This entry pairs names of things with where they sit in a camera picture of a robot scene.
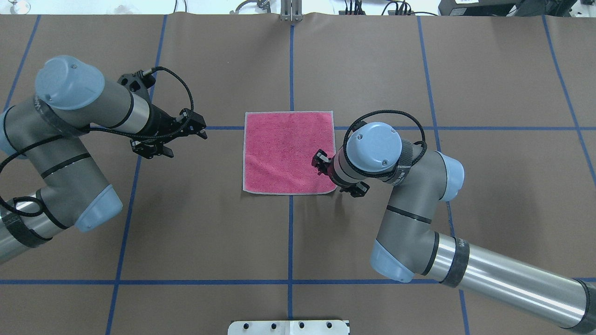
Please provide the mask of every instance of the light blue joint cap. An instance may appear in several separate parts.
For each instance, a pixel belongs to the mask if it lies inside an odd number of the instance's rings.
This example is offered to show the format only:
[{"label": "light blue joint cap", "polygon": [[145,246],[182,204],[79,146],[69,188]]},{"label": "light blue joint cap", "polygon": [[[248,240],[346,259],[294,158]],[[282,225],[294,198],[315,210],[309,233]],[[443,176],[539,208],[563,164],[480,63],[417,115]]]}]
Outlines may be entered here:
[{"label": "light blue joint cap", "polygon": [[[6,136],[6,132],[4,131],[4,119],[6,119],[6,111],[0,115],[0,149],[4,151],[7,155],[12,155],[17,152],[10,142],[8,142],[8,137]],[[20,155],[17,156],[18,159],[27,159],[26,156]]]},{"label": "light blue joint cap", "polygon": [[122,210],[122,202],[108,185],[85,209],[79,219],[74,223],[82,232],[88,232],[116,216]]},{"label": "light blue joint cap", "polygon": [[51,107],[83,108],[104,90],[105,78],[95,67],[72,56],[57,56],[45,62],[35,78],[35,92]]},{"label": "light blue joint cap", "polygon": [[414,273],[395,259],[376,239],[372,247],[371,266],[385,277],[402,283],[409,283],[414,277]]},{"label": "light blue joint cap", "polygon": [[358,169],[370,173],[381,172],[398,162],[402,154],[402,140],[390,125],[371,122],[350,136],[346,152]]},{"label": "light blue joint cap", "polygon": [[439,201],[451,201],[457,196],[457,192],[459,192],[464,185],[464,166],[459,160],[453,159],[440,152],[438,153],[443,158],[445,169],[447,170],[447,186],[445,187],[445,194]]}]

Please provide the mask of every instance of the white metal bracket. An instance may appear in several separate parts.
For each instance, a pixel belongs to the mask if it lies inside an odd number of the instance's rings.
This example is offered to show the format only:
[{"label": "white metal bracket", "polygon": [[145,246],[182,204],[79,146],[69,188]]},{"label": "white metal bracket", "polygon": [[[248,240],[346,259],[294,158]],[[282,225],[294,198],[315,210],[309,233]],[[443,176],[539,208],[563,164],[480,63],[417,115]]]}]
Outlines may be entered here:
[{"label": "white metal bracket", "polygon": [[349,335],[350,321],[235,321],[228,335]]},{"label": "white metal bracket", "polygon": [[282,21],[302,21],[302,0],[281,0]]}]

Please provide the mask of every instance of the pink towel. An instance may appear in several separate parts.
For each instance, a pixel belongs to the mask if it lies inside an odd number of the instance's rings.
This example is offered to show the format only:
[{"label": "pink towel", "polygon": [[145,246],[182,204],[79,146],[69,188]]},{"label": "pink towel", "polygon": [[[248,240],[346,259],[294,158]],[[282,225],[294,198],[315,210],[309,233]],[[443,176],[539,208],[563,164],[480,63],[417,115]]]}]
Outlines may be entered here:
[{"label": "pink towel", "polygon": [[317,175],[312,156],[335,153],[332,111],[246,113],[243,190],[257,194],[325,194],[335,190]]}]

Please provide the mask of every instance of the blue tape line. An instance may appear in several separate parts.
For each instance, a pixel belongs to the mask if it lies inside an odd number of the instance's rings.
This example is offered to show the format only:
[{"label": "blue tape line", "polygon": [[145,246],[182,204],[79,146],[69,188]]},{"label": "blue tape line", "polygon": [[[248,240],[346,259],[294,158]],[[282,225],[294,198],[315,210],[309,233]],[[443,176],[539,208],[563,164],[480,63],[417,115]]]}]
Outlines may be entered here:
[{"label": "blue tape line", "polygon": [[[294,111],[294,25],[290,26],[290,111]],[[290,196],[288,211],[288,320],[293,319],[294,278],[294,196]]]},{"label": "blue tape line", "polygon": [[294,285],[411,285],[438,284],[432,279],[413,279],[409,283],[401,283],[391,279],[295,279]]},{"label": "blue tape line", "polygon": [[112,291],[112,300],[110,303],[110,313],[108,314],[108,323],[105,327],[105,334],[109,335],[111,333],[111,325],[114,321],[114,310],[116,309],[116,299],[118,297],[118,282],[114,283],[114,290]]},{"label": "blue tape line", "polygon": [[294,25],[290,26],[290,110],[294,111]]},{"label": "blue tape line", "polygon": [[574,279],[579,279],[581,281],[586,281],[590,283],[596,282],[596,277],[576,277]]},{"label": "blue tape line", "polygon": [[[167,15],[163,16],[162,21],[162,31],[159,37],[159,44],[157,46],[157,55],[155,59],[155,66],[159,65],[159,60],[162,56],[162,46],[163,46],[163,38],[166,32],[166,24],[167,24]],[[149,93],[149,99],[153,100],[153,92],[155,86],[151,88],[151,92]],[[135,176],[132,180],[132,189],[131,189],[131,198],[128,203],[128,212],[126,214],[126,223],[124,226],[124,234],[122,236],[122,245],[120,246],[120,256],[118,257],[118,268],[116,269],[116,280],[114,282],[114,290],[112,292],[112,300],[110,303],[110,313],[108,314],[108,321],[105,327],[105,335],[110,335],[111,333],[111,325],[112,321],[114,320],[114,311],[116,310],[116,300],[118,298],[118,288],[120,286],[120,276],[122,274],[122,265],[124,263],[124,254],[126,251],[126,241],[128,240],[128,231],[131,226],[131,218],[132,218],[132,208],[135,202],[135,194],[136,194],[136,185],[139,180],[139,171],[141,170],[141,156],[138,156],[136,159],[136,167],[135,167]]]},{"label": "blue tape line", "polygon": [[0,285],[113,285],[114,280],[1,279]]},{"label": "blue tape line", "polygon": [[269,280],[120,280],[120,285],[165,285],[165,286],[228,286],[228,285],[286,285],[285,279]]},{"label": "blue tape line", "polygon": [[[159,65],[159,61],[162,59],[162,46],[163,46],[163,37],[166,34],[166,25],[167,25],[167,15],[163,16],[162,21],[162,32],[159,36],[159,44],[157,45],[157,55],[155,57],[155,66]],[[153,76],[157,79],[157,72],[153,74]],[[153,92],[155,91],[155,85],[151,87],[151,92],[149,92],[149,100],[153,100]]]},{"label": "blue tape line", "polygon": [[[348,126],[336,126],[337,131],[346,131]],[[416,126],[394,126],[398,131],[417,131]],[[530,127],[530,126],[424,126],[424,129],[438,129],[440,131],[576,131],[575,127]],[[208,126],[213,131],[243,131],[244,126]],[[580,127],[583,131],[596,131],[596,127]]]},{"label": "blue tape line", "polygon": [[23,71],[23,66],[25,65],[25,59],[27,59],[27,55],[29,54],[29,49],[31,49],[31,44],[33,43],[33,38],[35,37],[35,33],[37,32],[37,28],[39,26],[40,20],[41,20],[41,15],[38,15],[37,19],[35,20],[35,24],[33,25],[33,30],[31,31],[31,35],[29,36],[29,41],[27,42],[27,47],[25,48],[23,57],[21,57],[21,63],[18,65],[17,74],[14,75],[13,85],[10,87],[10,92],[8,92],[8,97],[6,98],[6,103],[4,104],[4,110],[7,110],[10,107],[10,101],[13,98],[14,90],[17,88],[18,78],[21,76],[21,71]]},{"label": "blue tape line", "polygon": [[243,131],[244,126],[207,126],[208,131]]},{"label": "blue tape line", "polygon": [[105,327],[105,335],[110,335],[111,325],[114,320],[114,311],[116,310],[116,300],[118,298],[118,288],[120,286],[120,276],[122,274],[122,265],[124,263],[124,252],[126,251],[126,241],[128,239],[128,231],[131,226],[132,206],[135,202],[136,183],[139,179],[139,171],[141,169],[141,156],[136,159],[135,176],[132,180],[131,198],[128,203],[128,211],[126,213],[126,223],[124,225],[124,234],[122,236],[122,244],[120,245],[120,256],[118,257],[118,267],[116,269],[116,279],[114,281],[114,290],[112,291],[112,300],[110,303],[110,313],[108,314],[108,323]]},{"label": "blue tape line", "polygon": [[574,127],[530,127],[530,126],[437,126],[445,131],[574,131]]},{"label": "blue tape line", "polygon": [[592,175],[592,182],[594,183],[594,186],[596,186],[596,173],[594,172],[594,167],[592,166],[592,160],[590,159],[590,155],[588,153],[588,149],[586,148],[586,144],[583,141],[582,132],[579,129],[578,118],[575,115],[575,111],[573,109],[573,104],[571,104],[571,99],[569,98],[569,92],[567,91],[567,85],[565,85],[565,80],[563,79],[563,75],[561,74],[561,69],[559,68],[559,65],[558,65],[557,55],[555,55],[555,49],[552,45],[551,34],[548,30],[547,17],[544,15],[542,16],[542,23],[544,24],[544,31],[547,34],[548,47],[551,50],[552,61],[555,64],[557,76],[559,77],[559,81],[561,82],[561,87],[563,89],[563,94],[565,95],[565,100],[567,100],[567,106],[569,107],[569,113],[571,113],[571,118],[573,119],[573,124],[575,125],[575,129],[578,132],[579,143],[582,146],[583,155],[585,156],[586,162],[588,163],[588,169],[590,170],[590,174]]},{"label": "blue tape line", "polygon": [[426,90],[429,93],[430,115],[433,118],[434,141],[437,144],[437,150],[441,151],[441,143],[439,141],[439,130],[437,128],[437,116],[434,112],[434,98],[433,89],[430,86],[429,64],[426,60],[426,48],[424,47],[424,34],[422,32],[422,22],[420,17],[416,16],[418,21],[418,34],[420,36],[420,48],[422,52],[422,62],[424,64],[424,76],[426,77]]},{"label": "blue tape line", "polygon": [[[429,75],[429,64],[426,59],[426,48],[424,47],[424,34],[422,31],[422,21],[420,20],[420,16],[416,17],[418,21],[418,34],[420,35],[420,48],[422,52],[422,62],[424,63],[424,75],[426,77],[426,88],[429,92],[429,103],[430,103],[430,114],[433,118],[433,127],[434,127],[434,140],[437,144],[437,150],[441,150],[441,143],[439,139],[439,127],[437,124],[437,116],[434,110],[434,98],[433,98],[433,89],[430,85],[430,75]],[[451,230],[451,236],[455,236],[455,228],[453,225],[453,215],[451,213],[451,204],[449,201],[446,202],[447,204],[447,213],[449,215],[449,229]],[[464,292],[460,290],[460,304],[461,304],[461,313],[464,318],[464,327],[466,329],[465,334],[470,335],[470,329],[468,327],[468,313],[465,309],[465,297]]]},{"label": "blue tape line", "polygon": [[460,290],[460,304],[461,304],[461,315],[464,317],[464,331],[465,335],[470,335],[470,325],[468,324],[468,310],[465,308],[465,296],[464,292]]},{"label": "blue tape line", "polygon": [[288,211],[288,320],[293,318],[294,279],[294,196],[290,196]]}]

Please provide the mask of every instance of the black tape band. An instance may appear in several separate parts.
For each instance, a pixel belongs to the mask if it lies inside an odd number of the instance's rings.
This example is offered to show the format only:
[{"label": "black tape band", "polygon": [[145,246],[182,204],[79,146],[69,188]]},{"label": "black tape band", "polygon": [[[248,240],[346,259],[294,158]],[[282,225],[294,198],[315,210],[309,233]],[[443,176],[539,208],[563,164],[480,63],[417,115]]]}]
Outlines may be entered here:
[{"label": "black tape band", "polygon": [[0,215],[2,215],[2,222],[6,230],[8,230],[15,240],[26,247],[37,248],[52,239],[51,237],[41,237],[33,229],[29,229],[18,214],[2,208],[0,209]]},{"label": "black tape band", "polygon": [[44,214],[45,214],[45,216],[47,216],[48,219],[50,221],[52,221],[52,223],[56,227],[58,227],[60,229],[67,229],[68,228],[67,226],[61,224],[60,221],[58,221],[58,219],[56,219],[56,217],[49,211],[48,206],[45,205],[44,200],[41,197],[41,190],[37,190],[37,192],[35,192],[35,197],[37,199],[39,199],[39,201],[41,201],[44,204]]},{"label": "black tape band", "polygon": [[421,275],[427,275],[427,274],[429,274],[430,268],[433,267],[434,259],[437,258],[437,251],[438,250],[439,250],[439,233],[438,232],[434,232],[433,252],[430,254],[429,263],[426,265],[426,269],[424,269],[424,272],[422,272]]},{"label": "black tape band", "polygon": [[464,278],[465,270],[468,268],[468,261],[470,260],[470,245],[468,241],[462,238],[454,237],[455,239],[455,254],[453,256],[453,262],[447,277],[439,283],[445,284],[449,287],[457,287]]},{"label": "black tape band", "polygon": [[80,161],[82,159],[89,158],[89,157],[91,157],[91,155],[89,153],[84,153],[84,154],[80,154],[78,156],[74,156],[71,159],[67,159],[67,160],[63,161],[62,163],[57,164],[57,165],[54,165],[53,167],[51,167],[51,168],[47,169],[46,171],[44,171],[41,174],[41,178],[45,178],[45,177],[51,175],[52,173],[54,173],[54,172],[56,172],[56,171],[58,171],[58,170],[60,170],[60,169],[62,169],[64,167],[66,167],[68,165],[71,165],[74,162],[78,162],[78,161]]},{"label": "black tape band", "polygon": [[432,222],[431,219],[427,219],[427,218],[425,218],[423,216],[416,215],[414,213],[410,213],[410,212],[407,212],[405,210],[402,210],[402,209],[399,209],[399,208],[396,208],[396,207],[393,207],[393,206],[390,206],[390,205],[387,205],[387,210],[390,210],[393,213],[397,213],[397,214],[400,214],[400,215],[407,216],[407,217],[412,218],[414,220],[418,220],[418,221],[424,222],[425,224],[430,224]]},{"label": "black tape band", "polygon": [[108,128],[113,129],[113,128],[122,126],[128,120],[128,118],[131,116],[132,109],[135,107],[135,99],[133,98],[132,93],[128,92],[128,94],[131,95],[131,106],[128,108],[128,113],[126,114],[126,116],[124,117],[124,119],[122,119],[122,121],[120,121],[117,124],[115,124],[113,126],[110,126]]},{"label": "black tape band", "polygon": [[47,103],[43,102],[37,95],[33,97],[33,105],[41,118],[49,125],[56,128],[60,135],[65,138],[75,138],[86,134],[71,126],[68,122],[61,119],[60,116],[57,116],[52,108]]},{"label": "black tape band", "polygon": [[14,151],[17,151],[17,150],[14,148],[14,145],[12,144],[12,142],[10,141],[10,139],[8,138],[8,134],[6,133],[6,117],[8,116],[8,112],[9,112],[11,109],[13,109],[13,107],[14,107],[14,106],[10,106],[10,108],[9,108],[9,109],[7,109],[7,110],[4,112],[4,113],[5,113],[5,114],[4,114],[4,123],[3,123],[4,127],[3,127],[2,131],[4,132],[4,137],[5,137],[5,138],[6,138],[6,140],[8,141],[8,144],[10,144],[10,146],[11,146],[11,147],[14,149]]},{"label": "black tape band", "polygon": [[586,293],[586,311],[583,313],[583,317],[578,324],[571,328],[563,329],[570,330],[576,334],[588,334],[596,330],[596,289],[587,286],[581,280],[577,281],[582,285]]},{"label": "black tape band", "polygon": [[393,186],[397,186],[403,182],[408,176],[410,168],[412,168],[412,161],[414,155],[414,146],[407,139],[402,139],[402,152],[399,155],[397,168],[395,173],[389,177],[385,182]]}]

